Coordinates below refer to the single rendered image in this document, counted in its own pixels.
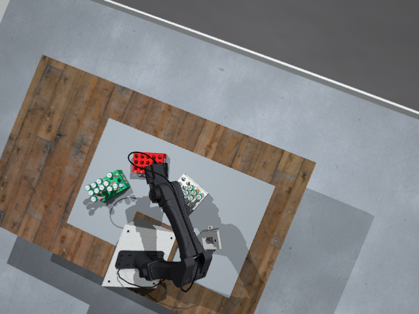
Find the white tube rack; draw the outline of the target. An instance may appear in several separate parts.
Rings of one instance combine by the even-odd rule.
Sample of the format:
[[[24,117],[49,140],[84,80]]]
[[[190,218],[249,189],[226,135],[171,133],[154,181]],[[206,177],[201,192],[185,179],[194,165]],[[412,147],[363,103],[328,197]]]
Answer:
[[[196,197],[192,201],[189,201],[187,198],[185,199],[185,203],[193,210],[195,210],[200,205],[200,203],[204,200],[204,198],[209,194],[199,184],[197,184],[193,179],[191,179],[186,173],[181,176],[178,182],[182,183],[181,188],[183,191],[187,190],[187,186],[191,184],[195,186],[193,190],[199,189],[198,194],[201,194],[201,193],[204,194],[204,197],[201,200],[197,200]]]

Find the green test tube rack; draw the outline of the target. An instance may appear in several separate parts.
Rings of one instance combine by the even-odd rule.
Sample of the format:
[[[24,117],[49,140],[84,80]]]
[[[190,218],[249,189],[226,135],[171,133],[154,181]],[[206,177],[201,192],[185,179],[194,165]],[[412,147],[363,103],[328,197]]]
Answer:
[[[115,181],[118,184],[124,184],[124,187],[120,187],[119,190],[116,191],[112,191],[112,192],[108,192],[107,189],[104,192],[101,192],[101,194],[97,194],[98,196],[104,196],[104,199],[100,200],[102,203],[106,202],[108,200],[110,200],[111,198],[114,198],[115,196],[117,196],[118,194],[120,194],[121,192],[127,190],[128,188],[130,188],[130,184],[127,181],[126,177],[124,176],[124,173],[122,172],[122,170],[116,170],[113,173],[118,173],[118,177],[112,177],[112,178],[107,178],[104,177],[103,179],[108,179],[108,181]]]

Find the grey bench mat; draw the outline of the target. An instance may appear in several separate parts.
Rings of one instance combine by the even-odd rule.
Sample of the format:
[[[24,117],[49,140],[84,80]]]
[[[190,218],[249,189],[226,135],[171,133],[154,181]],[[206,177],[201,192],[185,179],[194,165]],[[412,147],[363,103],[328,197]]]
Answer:
[[[204,249],[211,251],[212,261],[206,276],[194,283],[230,298],[275,186],[109,118],[68,224],[115,246],[137,211],[171,226],[149,198],[145,173],[132,172],[131,152],[166,154],[170,182],[186,173],[209,193],[195,210],[185,204],[202,246],[201,231],[208,226],[218,228],[221,238],[221,249]],[[106,202],[92,202],[85,186],[116,170],[131,187]]]

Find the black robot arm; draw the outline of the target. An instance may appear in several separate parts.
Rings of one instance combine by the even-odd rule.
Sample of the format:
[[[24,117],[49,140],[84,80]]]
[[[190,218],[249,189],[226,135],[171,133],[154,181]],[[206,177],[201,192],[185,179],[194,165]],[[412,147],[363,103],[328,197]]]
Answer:
[[[151,164],[143,168],[159,173],[168,179],[168,163]],[[212,253],[210,250],[204,250],[194,232],[185,205],[185,195],[179,182],[171,182],[177,195],[176,198],[170,183],[164,177],[150,171],[144,170],[150,188],[149,198],[152,202],[158,203],[170,221],[181,261],[165,261],[163,251],[119,251],[115,267],[116,269],[136,268],[139,270],[140,278],[145,278],[147,281],[172,280],[179,288],[193,281],[198,266],[196,255],[198,255],[199,267],[194,281],[206,276]]]

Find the red test tube rack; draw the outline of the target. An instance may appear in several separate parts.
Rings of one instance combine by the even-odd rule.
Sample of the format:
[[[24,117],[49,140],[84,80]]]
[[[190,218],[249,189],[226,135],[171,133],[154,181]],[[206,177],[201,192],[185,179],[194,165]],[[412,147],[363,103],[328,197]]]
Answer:
[[[143,152],[147,155],[149,155],[152,159],[155,159],[157,163],[166,163],[166,154],[163,153],[151,153],[151,152]],[[154,164],[153,160],[149,158],[148,156],[141,154],[141,153],[134,153],[133,157],[133,164],[139,167],[145,167],[149,166],[151,164]],[[132,172],[136,173],[144,173],[143,169],[140,169],[136,166],[132,166]]]

